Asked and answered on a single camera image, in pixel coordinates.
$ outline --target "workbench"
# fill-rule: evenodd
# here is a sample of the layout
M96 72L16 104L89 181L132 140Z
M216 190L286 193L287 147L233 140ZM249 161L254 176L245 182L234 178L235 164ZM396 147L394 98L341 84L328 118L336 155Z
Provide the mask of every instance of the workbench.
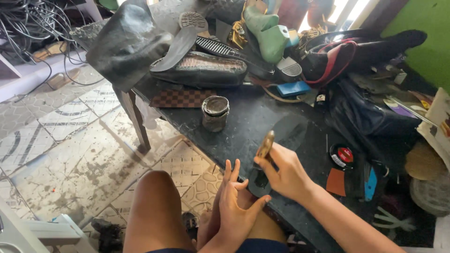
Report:
M158 16L164 12L167 13L168 18L175 19L178 17L177 8L185 8L184 5L188 6L192 1L164 0L159 3L165 3L164 5L159 7L151 5L150 9L156 22L158 22ZM106 22L107 20L103 20L82 27L83 32L72 37L86 50L89 50L96 35ZM175 26L166 28L167 31L175 29ZM133 122L143 151L149 150L151 147L145 128L142 126L141 114L135 105L135 97L137 95L149 103L164 89L164 84L160 84L161 81L153 79L148 73L129 92L115 88L118 99ZM345 143L345 140L324 123L322 114L317 113L306 103L276 101L259 86L241 85L234 89L217 90L217 95L226 97L230 103L226 127L218 133L208 132L202 126L203 114L200 108L159 108L158 111L176 130L192 141L221 168L225 167L226 159L234 161L239 158L241 161L240 180L249 177L254 166L253 157L264 135L277 122L289 119L301 121L306 130L303 132L304 137L301 140L290 136L292 131L276 134L282 135L283 145L296 151L311 179L322 187L326 186L330 169L336 167L327 153L329 146L335 143ZM351 197L338 197L338 200L365 221L371 222L383 188L383 183L377 185L375 196L370 202L361 202ZM270 195L272 201L268 203L269 213L279 221L284 229L296 233L302 240L312 244L320 252L342 252L336 241L301 205L274 191Z

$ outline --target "blue block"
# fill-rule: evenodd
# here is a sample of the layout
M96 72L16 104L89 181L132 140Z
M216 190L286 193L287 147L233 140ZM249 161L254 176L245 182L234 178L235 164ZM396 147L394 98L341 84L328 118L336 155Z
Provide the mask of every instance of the blue block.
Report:
M277 86L277 89L282 97L305 94L311 90L311 88L304 81L280 84Z

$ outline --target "wooden table leg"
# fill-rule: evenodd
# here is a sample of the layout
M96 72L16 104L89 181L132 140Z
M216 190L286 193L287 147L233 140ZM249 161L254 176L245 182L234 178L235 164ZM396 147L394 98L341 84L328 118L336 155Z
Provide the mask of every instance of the wooden table leg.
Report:
M112 88L116 93L117 99L119 99L120 104L124 108L126 114L128 114L131 122L133 122L133 126L140 143L138 150L142 153L148 152L151 149L149 137L147 136L145 127L142 125L142 115L136 106L136 94L132 90L123 92L115 88L114 86Z

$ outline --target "dirty floor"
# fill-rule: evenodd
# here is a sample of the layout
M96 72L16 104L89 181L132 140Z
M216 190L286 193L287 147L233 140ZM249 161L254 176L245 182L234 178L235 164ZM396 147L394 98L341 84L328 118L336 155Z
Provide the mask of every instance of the dirty floor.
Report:
M82 82L98 79L90 66L84 72L91 78ZM100 217L125 232L136 182L150 170L171 174L184 211L211 207L219 170L213 173L214 164L160 119L147 130L150 152L137 151L131 120L108 81L40 90L19 104L25 113L13 101L0 104L0 197L22 219L51 221L65 213L97 246L90 221ZM59 250L76 252L71 246Z

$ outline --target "metal tool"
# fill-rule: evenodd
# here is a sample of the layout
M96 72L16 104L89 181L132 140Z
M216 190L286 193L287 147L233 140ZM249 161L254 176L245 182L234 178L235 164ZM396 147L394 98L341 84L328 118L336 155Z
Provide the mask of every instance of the metal tool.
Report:
M414 116L416 116L417 118L419 118L419 119L421 119L421 120L423 120L423 121L425 121L425 122L427 122L427 123L430 123L430 124L432 124L432 125L434 125L434 126L436 126L436 127L439 127L437 124L433 123L433 122L432 122L431 120L429 120L428 118L426 118L426 117L424 117L424 116L418 114L416 111L414 111L413 109L411 109L409 106L404 105L400 100L398 100L398 99L396 99L396 98L394 98L394 97L392 97L392 96L389 96L389 95L387 95L386 97L387 97L388 99L390 99L390 100L396 102L399 106L403 107L405 110L407 110L408 112L412 113L412 114L413 114Z

